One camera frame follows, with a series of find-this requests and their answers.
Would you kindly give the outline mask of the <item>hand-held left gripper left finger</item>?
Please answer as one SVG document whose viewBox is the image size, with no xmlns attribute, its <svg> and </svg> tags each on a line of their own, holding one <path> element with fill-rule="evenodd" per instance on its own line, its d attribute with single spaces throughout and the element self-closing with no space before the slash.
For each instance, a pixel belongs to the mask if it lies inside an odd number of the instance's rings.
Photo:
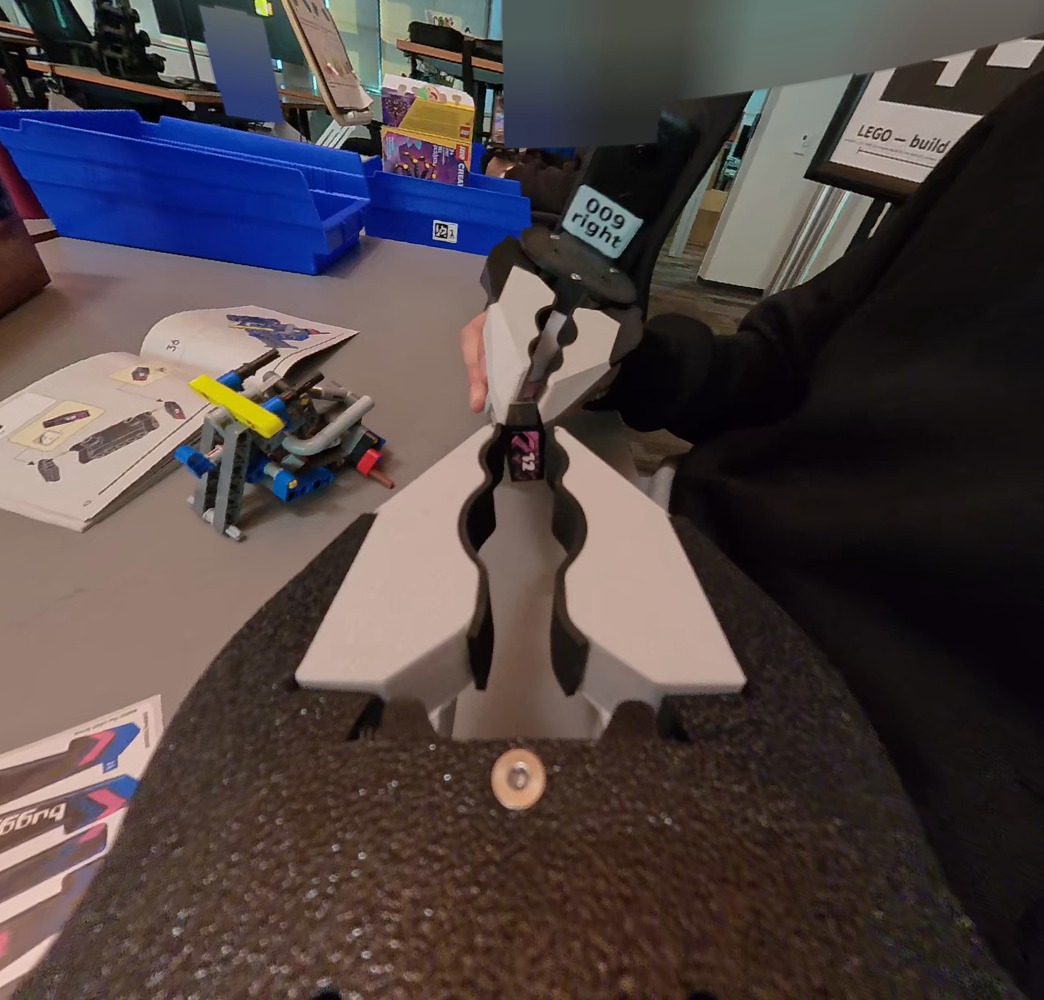
<svg viewBox="0 0 1044 1000">
<path fill-rule="evenodd" d="M 467 630 L 481 578 L 464 548 L 461 517 L 487 479 L 483 452 L 499 432 L 484 426 L 375 511 L 296 668 L 298 685 L 416 699 L 437 735 L 451 735 L 473 676 Z"/>
</svg>

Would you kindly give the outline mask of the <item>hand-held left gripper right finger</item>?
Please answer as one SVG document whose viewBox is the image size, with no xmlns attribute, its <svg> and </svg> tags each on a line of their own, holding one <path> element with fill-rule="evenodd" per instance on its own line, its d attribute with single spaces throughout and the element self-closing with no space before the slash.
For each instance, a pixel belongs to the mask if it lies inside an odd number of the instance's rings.
<svg viewBox="0 0 1044 1000">
<path fill-rule="evenodd" d="M 739 694 L 738 659 L 650 497 L 563 428 L 554 433 L 554 673 L 606 732 L 623 704 Z"/>
</svg>

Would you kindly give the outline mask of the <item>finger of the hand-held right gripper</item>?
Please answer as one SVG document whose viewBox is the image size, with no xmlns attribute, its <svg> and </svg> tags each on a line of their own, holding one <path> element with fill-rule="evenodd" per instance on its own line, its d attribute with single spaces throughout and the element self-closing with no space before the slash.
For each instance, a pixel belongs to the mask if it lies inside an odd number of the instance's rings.
<svg viewBox="0 0 1044 1000">
<path fill-rule="evenodd" d="M 541 346 L 556 294 L 550 276 L 541 272 L 519 237 L 509 237 L 489 253 L 481 285 L 487 310 L 481 315 L 481 410 L 506 424 L 514 405 L 536 404 L 544 424 L 564 413 L 547 388 L 560 332 Z"/>
<path fill-rule="evenodd" d="M 557 333 L 557 348 L 540 382 L 540 418 L 549 427 L 582 405 L 643 334 L 640 309 L 578 307 Z"/>
</svg>

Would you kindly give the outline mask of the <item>small black toy brick piece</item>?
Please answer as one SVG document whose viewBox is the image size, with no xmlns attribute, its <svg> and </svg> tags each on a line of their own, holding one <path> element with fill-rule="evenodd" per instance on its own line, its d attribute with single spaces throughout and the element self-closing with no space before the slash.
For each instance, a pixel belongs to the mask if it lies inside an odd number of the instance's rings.
<svg viewBox="0 0 1044 1000">
<path fill-rule="evenodd" d="M 514 483 L 544 478 L 546 429 L 536 402 L 511 405 L 504 424 L 505 460 Z"/>
</svg>

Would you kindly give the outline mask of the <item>person's right hand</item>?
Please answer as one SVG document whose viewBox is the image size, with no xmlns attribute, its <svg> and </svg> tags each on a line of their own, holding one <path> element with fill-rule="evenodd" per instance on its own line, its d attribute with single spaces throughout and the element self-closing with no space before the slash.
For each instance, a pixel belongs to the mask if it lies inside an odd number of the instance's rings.
<svg viewBox="0 0 1044 1000">
<path fill-rule="evenodd" d="M 462 365 L 467 376 L 469 404 L 472 412 L 478 414 L 487 410 L 489 392 L 487 346 L 484 331 L 489 314 L 482 311 L 462 327 Z"/>
</svg>

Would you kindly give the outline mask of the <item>small blue plastic bin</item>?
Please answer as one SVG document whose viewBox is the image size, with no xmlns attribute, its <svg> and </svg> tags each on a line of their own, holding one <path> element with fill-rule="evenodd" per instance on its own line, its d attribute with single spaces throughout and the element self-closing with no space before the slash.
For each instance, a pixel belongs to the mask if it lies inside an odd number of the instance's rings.
<svg viewBox="0 0 1044 1000">
<path fill-rule="evenodd" d="M 474 174 L 467 185 L 438 184 L 384 172 L 378 158 L 362 168 L 371 238 L 485 257 L 532 224 L 529 198 L 513 181 Z"/>
</svg>

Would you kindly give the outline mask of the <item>toy brick model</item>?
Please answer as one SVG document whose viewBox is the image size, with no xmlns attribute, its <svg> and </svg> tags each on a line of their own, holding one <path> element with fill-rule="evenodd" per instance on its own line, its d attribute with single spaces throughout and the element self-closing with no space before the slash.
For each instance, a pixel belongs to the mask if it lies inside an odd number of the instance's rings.
<svg viewBox="0 0 1044 1000">
<path fill-rule="evenodd" d="M 239 523 L 250 486 L 294 503 L 350 470 L 395 487 L 382 471 L 385 441 L 365 423 L 374 401 L 326 383 L 321 372 L 288 381 L 268 370 L 278 355 L 269 350 L 219 378 L 189 382 L 210 407 L 200 441 L 175 453 L 195 479 L 189 505 L 203 523 L 236 542 L 244 537 Z"/>
</svg>

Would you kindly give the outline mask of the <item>person's black clothing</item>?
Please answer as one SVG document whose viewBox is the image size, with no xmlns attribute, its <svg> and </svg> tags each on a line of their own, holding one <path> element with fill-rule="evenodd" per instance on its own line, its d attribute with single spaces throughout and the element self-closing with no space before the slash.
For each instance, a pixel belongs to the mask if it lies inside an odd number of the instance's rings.
<svg viewBox="0 0 1044 1000">
<path fill-rule="evenodd" d="M 698 412 L 675 497 L 865 709 L 952 889 L 1042 998 L 1042 429 Z"/>
</svg>

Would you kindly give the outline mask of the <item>framed white sign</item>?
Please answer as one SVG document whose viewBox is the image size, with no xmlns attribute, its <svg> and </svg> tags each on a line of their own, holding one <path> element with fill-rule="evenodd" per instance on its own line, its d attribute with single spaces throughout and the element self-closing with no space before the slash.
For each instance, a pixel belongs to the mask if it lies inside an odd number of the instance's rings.
<svg viewBox="0 0 1044 1000">
<path fill-rule="evenodd" d="M 1042 72 L 1042 54 L 1037 34 L 853 76 L 805 177 L 904 201 L 986 114 Z"/>
</svg>

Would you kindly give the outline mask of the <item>open instruction booklet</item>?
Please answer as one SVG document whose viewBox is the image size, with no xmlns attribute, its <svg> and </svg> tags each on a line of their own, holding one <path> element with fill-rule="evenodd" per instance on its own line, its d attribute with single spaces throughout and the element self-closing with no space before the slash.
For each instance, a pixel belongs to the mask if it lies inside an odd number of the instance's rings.
<svg viewBox="0 0 1044 1000">
<path fill-rule="evenodd" d="M 13 394 L 1 405 L 1 506 L 84 532 L 197 445 L 212 405 L 191 386 L 235 376 L 234 388 L 268 389 L 296 365 L 358 332 L 259 306 L 195 310 L 157 322 L 138 354 L 86 358 Z"/>
</svg>

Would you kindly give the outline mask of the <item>wooden display board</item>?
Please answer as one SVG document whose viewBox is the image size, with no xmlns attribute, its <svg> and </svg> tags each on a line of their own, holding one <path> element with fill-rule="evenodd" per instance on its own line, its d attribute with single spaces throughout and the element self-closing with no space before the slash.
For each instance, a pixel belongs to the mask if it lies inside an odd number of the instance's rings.
<svg viewBox="0 0 1044 1000">
<path fill-rule="evenodd" d="M 342 127 L 370 124 L 372 99 L 347 55 L 324 0 L 281 2 L 333 121 Z"/>
</svg>

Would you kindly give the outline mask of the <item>large blue plastic bin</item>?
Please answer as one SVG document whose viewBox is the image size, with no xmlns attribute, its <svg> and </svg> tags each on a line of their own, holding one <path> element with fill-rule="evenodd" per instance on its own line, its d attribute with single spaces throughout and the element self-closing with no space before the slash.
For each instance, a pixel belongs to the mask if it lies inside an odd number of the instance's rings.
<svg viewBox="0 0 1044 1000">
<path fill-rule="evenodd" d="M 60 236 L 317 276 L 358 241 L 360 159 L 132 110 L 2 114 L 2 144 Z"/>
</svg>

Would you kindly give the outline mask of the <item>sticker sheet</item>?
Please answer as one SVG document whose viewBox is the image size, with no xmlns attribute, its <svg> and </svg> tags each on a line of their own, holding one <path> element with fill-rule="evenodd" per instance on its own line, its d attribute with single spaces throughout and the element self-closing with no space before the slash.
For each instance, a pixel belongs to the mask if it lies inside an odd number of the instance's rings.
<svg viewBox="0 0 1044 1000">
<path fill-rule="evenodd" d="M 162 736 L 153 695 L 1 757 L 1 997 L 39 965 L 114 846 Z"/>
</svg>

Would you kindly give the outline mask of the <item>black machine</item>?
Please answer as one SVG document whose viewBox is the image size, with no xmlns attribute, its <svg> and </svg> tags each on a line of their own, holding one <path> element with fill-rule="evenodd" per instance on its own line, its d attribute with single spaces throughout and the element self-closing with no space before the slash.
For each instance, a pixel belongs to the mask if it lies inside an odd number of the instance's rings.
<svg viewBox="0 0 1044 1000">
<path fill-rule="evenodd" d="M 94 11 L 94 53 L 104 75 L 133 82 L 162 85 L 165 58 L 148 50 L 150 37 L 140 27 L 140 15 L 129 0 L 91 0 Z"/>
</svg>

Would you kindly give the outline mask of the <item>dark red box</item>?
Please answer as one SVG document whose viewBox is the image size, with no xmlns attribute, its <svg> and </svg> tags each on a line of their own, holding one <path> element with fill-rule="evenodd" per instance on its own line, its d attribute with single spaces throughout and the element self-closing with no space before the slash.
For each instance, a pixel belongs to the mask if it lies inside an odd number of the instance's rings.
<svg viewBox="0 0 1044 1000">
<path fill-rule="evenodd" d="M 51 282 L 26 219 L 42 218 L 32 189 L 1 148 L 1 316 L 43 292 Z"/>
</svg>

